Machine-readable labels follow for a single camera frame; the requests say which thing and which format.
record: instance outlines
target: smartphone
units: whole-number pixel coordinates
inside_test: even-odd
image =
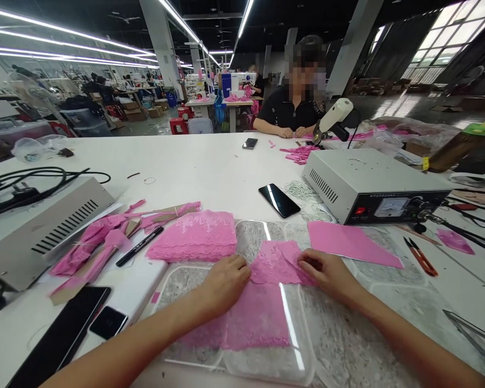
[[[110,306],[105,306],[90,325],[90,331],[105,340],[109,340],[120,333],[127,320],[126,314]]]
[[[258,139],[253,139],[251,137],[247,138],[242,147],[244,149],[254,149],[255,145],[257,144]]]
[[[7,388],[38,388],[69,364],[111,290],[109,287],[84,287],[69,300],[9,381]]]
[[[261,187],[259,192],[282,218],[287,218],[300,211],[300,207],[273,183]]]

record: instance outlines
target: white column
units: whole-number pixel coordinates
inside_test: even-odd
[[[180,98],[184,99],[167,11],[156,0],[140,0],[140,7],[144,14],[151,43],[155,49],[162,80],[165,86],[174,86]]]
[[[282,67],[282,74],[280,74],[279,85],[283,85],[284,74],[288,70],[288,63],[292,60],[289,55],[293,53],[293,46],[296,43],[296,36],[298,35],[298,28],[287,30],[286,46],[284,47],[284,66]]]
[[[270,63],[269,63],[270,60],[271,60],[271,45],[267,45],[266,52],[264,54],[264,71],[263,71],[264,78],[268,77],[268,73],[271,70]]]
[[[341,95],[354,69],[359,54],[372,30],[383,0],[359,0],[341,49],[327,82],[326,91],[332,95]]]

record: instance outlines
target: woman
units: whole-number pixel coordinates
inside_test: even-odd
[[[367,317],[423,386],[485,387],[485,377],[370,294],[338,256],[308,249],[298,264],[328,296]],[[40,388],[128,388],[166,347],[226,313],[250,275],[243,257],[220,260],[202,285],[78,358]]]
[[[253,127],[281,137],[312,134],[325,114],[323,102],[315,101],[318,73],[325,73],[323,41],[316,35],[304,37],[294,47],[289,78],[264,102]]]

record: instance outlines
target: black shirt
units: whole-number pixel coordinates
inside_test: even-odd
[[[295,132],[299,127],[311,127],[325,114],[325,106],[320,101],[302,101],[296,107],[289,99],[289,87],[278,88],[264,101],[262,110],[257,116],[281,128],[291,128]]]
[[[257,79],[255,80],[255,85],[257,89],[260,89],[260,93],[253,93],[254,97],[264,97],[264,88],[266,87],[266,82],[264,81],[264,78],[262,75],[257,75]]]

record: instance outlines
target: control box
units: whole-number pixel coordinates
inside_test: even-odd
[[[303,177],[343,225],[420,222],[453,189],[372,148],[313,151]]]

